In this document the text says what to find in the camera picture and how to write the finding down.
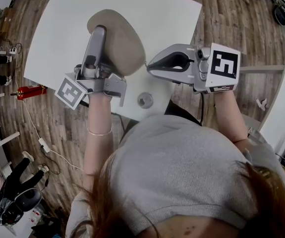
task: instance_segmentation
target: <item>shoe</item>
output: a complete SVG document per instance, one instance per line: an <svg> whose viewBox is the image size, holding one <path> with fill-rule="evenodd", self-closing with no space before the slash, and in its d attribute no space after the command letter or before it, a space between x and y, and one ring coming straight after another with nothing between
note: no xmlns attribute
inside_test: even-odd
<svg viewBox="0 0 285 238"><path fill-rule="evenodd" d="M7 77L7 82L4 84L5 86L8 86L12 81L12 76Z"/></svg>
<svg viewBox="0 0 285 238"><path fill-rule="evenodd" d="M7 62L12 62L12 56L7 56Z"/></svg>
<svg viewBox="0 0 285 238"><path fill-rule="evenodd" d="M28 153L27 151L23 151L22 155L24 158L28 158L30 160L30 162L34 162L33 156L30 153Z"/></svg>
<svg viewBox="0 0 285 238"><path fill-rule="evenodd" d="M41 165L38 165L38 169L43 171L44 173L50 171L49 167L48 166L41 166Z"/></svg>

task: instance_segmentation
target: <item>silver bracelet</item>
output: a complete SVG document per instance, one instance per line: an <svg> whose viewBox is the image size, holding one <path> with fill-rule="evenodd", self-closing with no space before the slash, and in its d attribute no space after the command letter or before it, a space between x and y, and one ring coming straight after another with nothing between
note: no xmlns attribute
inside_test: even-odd
<svg viewBox="0 0 285 238"><path fill-rule="evenodd" d="M110 129L109 132L105 133L105 134L96 134L96 133L93 133L89 130L89 128L87 127L87 131L89 134L92 134L93 136L107 136L108 134L110 134L112 132L112 129Z"/></svg>

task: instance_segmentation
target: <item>wooden floor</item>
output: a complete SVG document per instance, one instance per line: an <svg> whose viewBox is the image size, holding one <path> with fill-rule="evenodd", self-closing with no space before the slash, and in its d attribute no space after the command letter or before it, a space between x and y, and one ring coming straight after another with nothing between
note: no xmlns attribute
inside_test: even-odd
<svg viewBox="0 0 285 238"><path fill-rule="evenodd" d="M49 0L15 0L16 10L14 21L7 36L13 43L23 45L23 56L18 57L18 85L33 84L23 78L25 62L33 34ZM272 3L265 0L195 0L202 3L192 43L207 45L212 42L226 45L242 52L242 66L284 64L285 62L285 27L280 27L272 17ZM15 62L3 65L0 74L14 73ZM244 114L261 120L264 116L256 105L256 99L268 98L271 101L280 80L279 75L249 75L240 78L236 90L237 101ZM40 151L38 137L30 122L28 113L21 101L10 93L16 92L15 81L9 87L0 87L0 124L4 137L15 131L20 136L6 144L8 156L14 166L22 159L21 152L28 151L36 159L24 173L23 179L37 171L37 165L46 163L51 170L57 172L56 166L45 158ZM176 86L173 101L187 109L197 118L201 115L199 95L193 95L192 89L186 85ZM26 100L36 128L42 138L55 151L65 156L74 165L82 167L85 150L87 109L79 107L75 111L66 108L63 103L49 90L44 96ZM216 127L215 109L212 95L205 96L204 124ZM115 147L117 147L122 131L119 118L114 117ZM81 172L68 166L66 162L51 153L49 155L60 165L59 175L51 174L49 186L43 190L43 197L51 210L61 207L68 217L71 201L81 184Z"/></svg>

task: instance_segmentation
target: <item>gray t-shirt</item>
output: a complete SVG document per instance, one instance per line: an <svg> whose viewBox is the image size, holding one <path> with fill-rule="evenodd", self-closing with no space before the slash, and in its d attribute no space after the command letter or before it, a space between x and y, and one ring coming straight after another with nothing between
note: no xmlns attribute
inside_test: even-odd
<svg viewBox="0 0 285 238"><path fill-rule="evenodd" d="M123 203L123 219L136 235L175 215L206 216L242 229L255 213L237 162L285 173L268 144L243 155L219 132L191 121L158 115L136 125L115 151L113 200ZM72 203L66 236L89 219L82 193ZM83 229L84 237L90 228Z"/></svg>

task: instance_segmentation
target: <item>red fire extinguisher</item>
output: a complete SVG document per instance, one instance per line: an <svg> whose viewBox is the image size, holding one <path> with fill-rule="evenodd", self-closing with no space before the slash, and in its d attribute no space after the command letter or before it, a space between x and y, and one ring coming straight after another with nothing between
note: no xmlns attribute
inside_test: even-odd
<svg viewBox="0 0 285 238"><path fill-rule="evenodd" d="M47 87L44 85L29 85L18 88L16 93L11 93L12 96L17 96L18 100L42 95L47 93Z"/></svg>

